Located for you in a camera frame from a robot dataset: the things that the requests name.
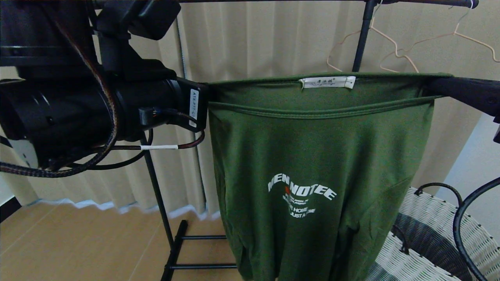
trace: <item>pink hanger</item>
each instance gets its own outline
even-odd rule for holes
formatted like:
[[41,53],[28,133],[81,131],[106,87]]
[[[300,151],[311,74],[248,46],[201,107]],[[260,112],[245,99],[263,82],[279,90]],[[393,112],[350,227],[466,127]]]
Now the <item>pink hanger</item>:
[[[373,30],[374,32],[376,32],[376,33],[380,34],[381,36],[383,36],[384,38],[386,38],[387,40],[391,41],[391,42],[392,42],[392,44],[394,44],[394,52],[392,52],[391,54],[395,54],[397,58],[405,58],[405,59],[407,59],[407,60],[408,60],[408,62],[409,62],[409,63],[411,64],[411,66],[413,67],[413,69],[415,69],[415,71],[418,73],[418,72],[419,72],[419,70],[417,69],[417,66],[415,65],[415,63],[413,62],[413,60],[412,60],[409,56],[407,56],[407,55],[399,55],[399,54],[398,54],[398,51],[400,51],[400,50],[401,50],[401,49],[398,49],[398,43],[396,43],[396,41],[394,41],[394,40],[393,40],[391,37],[389,37],[387,34],[383,33],[382,31],[380,31],[380,30],[378,30],[377,28],[375,28],[375,27],[374,27],[374,23],[375,23],[375,14],[376,14],[376,13],[377,13],[377,11],[379,10],[379,8],[382,6],[382,2],[383,2],[383,1],[384,1],[384,0],[381,0],[381,1],[380,1],[380,4],[379,4],[379,5],[378,5],[378,7],[376,8],[375,12],[373,12],[373,17],[372,17],[372,20],[371,20],[371,23],[370,23],[370,28],[369,28],[369,29],[370,29],[370,30]],[[337,71],[342,72],[342,70],[340,70],[339,68],[337,68],[337,67],[333,66],[332,64],[330,64],[330,54],[333,52],[333,50],[334,50],[335,48],[337,48],[338,46],[340,46],[340,45],[344,44],[344,42],[346,41],[346,39],[347,39],[348,37],[350,37],[350,36],[352,36],[352,35],[354,35],[354,34],[358,34],[358,33],[360,33],[360,32],[361,32],[361,30],[356,31],[356,32],[353,32],[353,33],[351,33],[351,34],[348,34],[346,37],[344,37],[344,38],[343,38],[343,40],[342,40],[340,43],[335,44],[335,45],[331,48],[330,53],[328,54],[328,57],[326,58],[326,64],[327,64],[329,67],[331,67],[331,68],[333,68],[333,69],[335,69],[335,70],[337,70]]]
[[[409,52],[413,49],[413,47],[415,47],[415,45],[417,44],[420,44],[422,42],[426,42],[426,41],[430,41],[430,40],[433,40],[433,39],[438,39],[438,38],[442,38],[442,37],[446,37],[446,36],[453,36],[453,35],[456,35],[456,36],[459,36],[459,37],[462,37],[462,38],[465,38],[467,40],[470,40],[472,42],[475,42],[475,43],[478,43],[480,45],[483,45],[485,47],[487,47],[488,49],[491,50],[491,54],[492,54],[492,59],[494,62],[496,63],[500,63],[500,60],[497,59],[496,55],[495,55],[495,49],[493,49],[492,46],[484,43],[484,42],[481,42],[479,40],[476,40],[472,37],[469,37],[467,35],[464,35],[464,34],[461,34],[461,33],[458,33],[457,30],[459,29],[459,26],[460,26],[460,22],[471,12],[471,10],[473,9],[473,5],[474,5],[474,1],[473,0],[470,0],[470,8],[467,10],[467,13],[465,13],[459,20],[458,20],[458,23],[456,24],[456,27],[455,27],[455,30],[452,32],[452,33],[447,33],[447,34],[442,34],[442,35],[438,35],[438,36],[434,36],[434,37],[430,37],[430,38],[427,38],[427,39],[423,39],[423,40],[420,40],[420,41],[417,41],[415,42],[413,45],[411,45],[411,47],[409,49],[399,49],[397,51],[405,51],[405,52]],[[396,71],[396,70],[393,70],[393,69],[389,69],[389,68],[385,68],[382,66],[382,63],[390,56],[390,55],[393,55],[395,52],[391,52],[389,53],[388,55],[386,55],[382,61],[380,61],[380,68],[383,69],[383,70],[386,70],[386,71],[390,71],[390,72],[399,72],[399,71]]]

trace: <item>beige curtain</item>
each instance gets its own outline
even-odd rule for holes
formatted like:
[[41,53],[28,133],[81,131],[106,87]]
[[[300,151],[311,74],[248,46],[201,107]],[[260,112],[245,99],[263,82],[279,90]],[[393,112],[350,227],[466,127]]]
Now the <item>beige curtain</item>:
[[[361,27],[364,2],[239,2],[185,3],[177,25],[158,42],[134,37],[131,45],[144,58],[161,59],[188,79],[211,82],[250,77],[286,76],[332,71],[326,58],[342,70],[352,67],[357,35],[330,53],[332,45]],[[418,40],[450,33],[467,11],[463,7],[394,3],[383,5],[375,26],[408,48]],[[481,0],[460,25],[459,31],[500,48],[500,1]],[[379,63],[394,47],[370,32],[361,71],[380,72]],[[456,36],[429,41],[409,52],[421,72],[447,72],[456,76],[500,79],[500,65],[491,52]],[[402,59],[390,58],[384,65],[399,71],[412,68]],[[0,69],[11,78],[12,68]],[[443,181],[479,119],[480,113],[450,98],[436,101],[426,152],[413,185]],[[193,139],[183,129],[155,129],[155,144],[183,143]],[[193,205],[198,212],[218,210],[210,132],[197,149],[154,151],[153,161],[169,211]],[[17,162],[9,149],[0,148],[3,161]],[[114,152],[105,163],[118,162],[134,152]],[[87,171],[63,179],[39,179],[3,174],[22,204],[38,198],[70,198],[113,201],[117,207],[138,202],[149,208],[156,204],[146,165],[141,160],[112,171]]]

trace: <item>floor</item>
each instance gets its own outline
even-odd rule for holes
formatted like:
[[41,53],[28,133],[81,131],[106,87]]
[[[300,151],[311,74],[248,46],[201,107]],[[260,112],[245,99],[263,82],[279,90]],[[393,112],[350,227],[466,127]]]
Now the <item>floor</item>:
[[[182,219],[188,235],[223,235],[220,220],[193,213]],[[95,206],[36,203],[0,224],[2,281],[159,281],[169,246],[160,213],[138,207],[119,214]],[[178,263],[234,263],[226,240],[185,241]],[[176,270],[173,281],[241,281],[236,269]]]

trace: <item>woven basket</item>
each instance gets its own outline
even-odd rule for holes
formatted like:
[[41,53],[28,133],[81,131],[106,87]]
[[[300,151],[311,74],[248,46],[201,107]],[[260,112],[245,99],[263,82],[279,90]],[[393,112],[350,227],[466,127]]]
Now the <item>woven basket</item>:
[[[406,239],[409,248],[460,280],[475,281],[455,247],[452,225],[456,210],[454,205],[411,187],[394,225],[404,233],[397,235]],[[477,268],[488,281],[500,281],[500,247],[493,237],[468,214],[460,230]]]
[[460,281],[412,249],[401,251],[403,242],[389,232],[366,281]]

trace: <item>white sticker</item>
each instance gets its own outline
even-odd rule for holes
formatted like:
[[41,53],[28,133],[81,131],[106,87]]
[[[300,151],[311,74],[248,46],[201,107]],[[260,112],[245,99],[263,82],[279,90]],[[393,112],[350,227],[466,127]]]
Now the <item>white sticker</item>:
[[[191,89],[191,95],[189,97],[189,116],[198,120],[198,98],[200,96],[200,92],[196,89]],[[189,125],[196,128],[196,123],[193,121],[189,121]]]
[[356,76],[310,77],[299,80],[304,88],[354,88]]

